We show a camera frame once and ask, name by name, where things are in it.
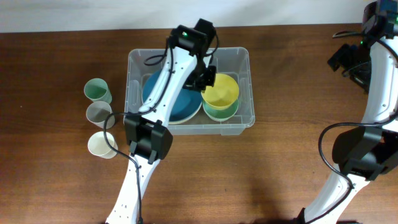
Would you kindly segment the cream plastic cup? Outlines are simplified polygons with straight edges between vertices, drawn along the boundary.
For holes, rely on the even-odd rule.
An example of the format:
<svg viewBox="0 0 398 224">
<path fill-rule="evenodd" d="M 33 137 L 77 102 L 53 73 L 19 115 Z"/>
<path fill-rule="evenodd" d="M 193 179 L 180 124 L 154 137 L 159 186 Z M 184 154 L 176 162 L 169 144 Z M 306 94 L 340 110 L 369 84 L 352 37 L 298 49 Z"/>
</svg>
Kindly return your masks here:
<svg viewBox="0 0 398 224">
<path fill-rule="evenodd" d="M 92 155 L 101 157 L 103 159 L 112 159 L 117 154 L 107 145 L 103 131 L 94 133 L 89 138 L 88 150 Z"/>
</svg>

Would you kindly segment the grey plastic cup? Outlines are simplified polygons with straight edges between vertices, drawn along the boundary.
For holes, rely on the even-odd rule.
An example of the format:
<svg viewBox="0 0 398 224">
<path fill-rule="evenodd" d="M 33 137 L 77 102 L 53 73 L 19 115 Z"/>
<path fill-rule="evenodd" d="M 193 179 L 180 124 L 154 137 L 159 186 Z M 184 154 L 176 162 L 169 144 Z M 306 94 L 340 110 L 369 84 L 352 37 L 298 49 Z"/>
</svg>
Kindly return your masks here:
<svg viewBox="0 0 398 224">
<path fill-rule="evenodd" d="M 86 109 L 86 118 L 89 122 L 104 128 L 105 119 L 112 113 L 111 106 L 105 101 L 93 102 Z"/>
</svg>

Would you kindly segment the yellow plastic bowl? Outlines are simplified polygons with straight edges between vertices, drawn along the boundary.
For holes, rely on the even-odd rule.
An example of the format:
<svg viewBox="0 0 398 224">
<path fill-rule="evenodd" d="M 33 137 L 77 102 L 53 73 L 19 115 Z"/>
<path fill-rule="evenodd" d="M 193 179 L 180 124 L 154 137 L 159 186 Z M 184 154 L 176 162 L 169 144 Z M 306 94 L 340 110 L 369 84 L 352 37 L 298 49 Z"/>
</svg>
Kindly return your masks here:
<svg viewBox="0 0 398 224">
<path fill-rule="evenodd" d="M 224 110 L 230 107 L 239 96 L 237 81 L 224 73 L 215 75 L 213 86 L 207 86 L 201 93 L 203 100 L 215 110 Z"/>
</svg>

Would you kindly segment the mint green plastic bowl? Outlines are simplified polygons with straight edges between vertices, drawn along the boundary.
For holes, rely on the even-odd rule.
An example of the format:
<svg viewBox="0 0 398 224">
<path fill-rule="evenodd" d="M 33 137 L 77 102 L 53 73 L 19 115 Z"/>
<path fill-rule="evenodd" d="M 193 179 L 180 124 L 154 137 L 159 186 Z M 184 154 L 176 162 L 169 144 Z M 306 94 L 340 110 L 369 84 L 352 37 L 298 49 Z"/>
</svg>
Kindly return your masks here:
<svg viewBox="0 0 398 224">
<path fill-rule="evenodd" d="M 205 113 L 214 121 L 226 121 L 232 118 L 239 108 L 239 100 L 236 100 L 230 107 L 223 110 L 216 110 L 203 101 L 203 109 Z"/>
</svg>

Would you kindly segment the mint green plastic cup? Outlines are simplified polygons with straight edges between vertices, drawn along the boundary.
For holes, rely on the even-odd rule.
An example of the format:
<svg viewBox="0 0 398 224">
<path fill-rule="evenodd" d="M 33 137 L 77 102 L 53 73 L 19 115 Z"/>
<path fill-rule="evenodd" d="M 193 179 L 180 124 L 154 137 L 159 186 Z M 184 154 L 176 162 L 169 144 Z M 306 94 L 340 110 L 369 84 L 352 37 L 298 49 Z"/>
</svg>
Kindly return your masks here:
<svg viewBox="0 0 398 224">
<path fill-rule="evenodd" d="M 104 101 L 108 104 L 112 102 L 112 95 L 108 84 L 100 78 L 89 80 L 84 86 L 84 94 L 92 102 Z"/>
</svg>

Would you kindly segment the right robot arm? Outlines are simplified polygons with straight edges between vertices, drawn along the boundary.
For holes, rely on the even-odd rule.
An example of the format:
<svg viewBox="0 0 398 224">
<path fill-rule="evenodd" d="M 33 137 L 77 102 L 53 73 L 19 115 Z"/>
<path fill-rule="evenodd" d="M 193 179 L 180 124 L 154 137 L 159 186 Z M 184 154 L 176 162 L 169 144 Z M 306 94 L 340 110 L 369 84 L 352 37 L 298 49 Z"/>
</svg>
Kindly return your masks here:
<svg viewBox="0 0 398 224">
<path fill-rule="evenodd" d="M 359 123 L 326 127 L 319 142 L 334 128 L 349 127 L 332 149 L 331 174 L 317 198 L 303 208 L 295 223 L 338 223 L 354 196 L 379 175 L 397 167 L 397 36 L 360 34 L 359 45 L 343 45 L 328 61 L 332 70 L 363 87 L 368 102 Z"/>
</svg>

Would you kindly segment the blue plate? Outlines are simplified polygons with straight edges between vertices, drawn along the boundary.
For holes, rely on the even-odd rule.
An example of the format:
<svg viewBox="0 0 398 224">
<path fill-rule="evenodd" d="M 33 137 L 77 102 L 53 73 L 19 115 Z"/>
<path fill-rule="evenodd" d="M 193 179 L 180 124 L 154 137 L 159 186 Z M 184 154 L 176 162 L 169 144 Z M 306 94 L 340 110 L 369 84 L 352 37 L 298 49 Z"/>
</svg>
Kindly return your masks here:
<svg viewBox="0 0 398 224">
<path fill-rule="evenodd" d="M 148 99 L 157 79 L 160 70 L 153 73 L 146 80 L 142 91 L 142 102 Z M 196 115 L 202 104 L 201 94 L 197 91 L 181 89 L 174 107 L 172 108 L 169 124 L 175 125 L 188 121 Z"/>
</svg>

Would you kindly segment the cream plate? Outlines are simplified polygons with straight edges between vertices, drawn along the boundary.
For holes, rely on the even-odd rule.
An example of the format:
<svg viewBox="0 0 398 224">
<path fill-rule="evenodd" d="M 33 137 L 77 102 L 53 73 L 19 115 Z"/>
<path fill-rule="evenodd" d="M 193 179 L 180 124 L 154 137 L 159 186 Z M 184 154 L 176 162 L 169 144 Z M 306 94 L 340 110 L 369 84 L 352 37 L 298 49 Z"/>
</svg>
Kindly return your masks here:
<svg viewBox="0 0 398 224">
<path fill-rule="evenodd" d="M 175 125 L 188 121 L 198 113 L 201 105 L 202 97 L 199 92 L 181 91 L 172 108 L 169 124 Z"/>
</svg>

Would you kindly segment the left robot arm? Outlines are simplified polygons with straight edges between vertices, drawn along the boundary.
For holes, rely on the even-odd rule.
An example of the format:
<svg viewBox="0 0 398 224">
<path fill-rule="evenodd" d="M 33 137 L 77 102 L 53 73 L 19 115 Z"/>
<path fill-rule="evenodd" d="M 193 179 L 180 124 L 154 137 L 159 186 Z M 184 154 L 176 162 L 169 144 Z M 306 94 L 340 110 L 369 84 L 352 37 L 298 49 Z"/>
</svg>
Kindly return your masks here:
<svg viewBox="0 0 398 224">
<path fill-rule="evenodd" d="M 181 89 L 201 92 L 215 83 L 209 47 L 217 40 L 212 23 L 200 19 L 194 28 L 172 29 L 167 38 L 164 63 L 148 99 L 136 113 L 123 112 L 129 152 L 128 167 L 118 199 L 107 223 L 142 223 L 142 198 L 150 177 L 168 154 L 173 136 L 170 114 Z"/>
</svg>

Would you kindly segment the white plastic bowl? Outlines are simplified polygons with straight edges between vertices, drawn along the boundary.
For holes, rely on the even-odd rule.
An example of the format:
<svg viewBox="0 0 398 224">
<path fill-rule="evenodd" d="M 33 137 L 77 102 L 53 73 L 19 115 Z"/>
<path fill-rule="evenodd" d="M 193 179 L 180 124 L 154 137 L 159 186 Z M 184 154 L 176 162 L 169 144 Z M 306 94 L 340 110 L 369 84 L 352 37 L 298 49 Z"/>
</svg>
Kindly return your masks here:
<svg viewBox="0 0 398 224">
<path fill-rule="evenodd" d="M 236 108 L 230 107 L 225 110 L 214 110 L 213 108 L 204 108 L 205 113 L 214 121 L 226 121 L 234 116 Z"/>
</svg>

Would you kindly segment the clear plastic storage container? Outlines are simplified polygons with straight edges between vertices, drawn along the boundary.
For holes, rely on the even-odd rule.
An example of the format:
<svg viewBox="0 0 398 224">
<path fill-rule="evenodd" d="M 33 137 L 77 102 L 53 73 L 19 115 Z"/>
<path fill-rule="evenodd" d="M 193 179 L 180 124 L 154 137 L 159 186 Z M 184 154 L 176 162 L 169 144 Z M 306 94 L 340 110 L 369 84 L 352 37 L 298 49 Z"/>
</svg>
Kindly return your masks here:
<svg viewBox="0 0 398 224">
<path fill-rule="evenodd" d="M 134 49 L 129 53 L 125 112 L 135 113 L 142 106 L 142 90 L 145 82 L 164 65 L 162 62 L 149 67 L 144 65 L 144 60 L 154 55 L 162 55 L 163 52 L 163 49 Z M 240 135 L 255 123 L 249 52 L 243 47 L 219 48 L 213 55 L 211 64 L 216 66 L 218 73 L 227 74 L 238 83 L 237 112 L 230 119 L 219 122 L 213 121 L 203 109 L 199 109 L 193 118 L 184 123 L 170 123 L 168 129 L 173 135 Z"/>
</svg>

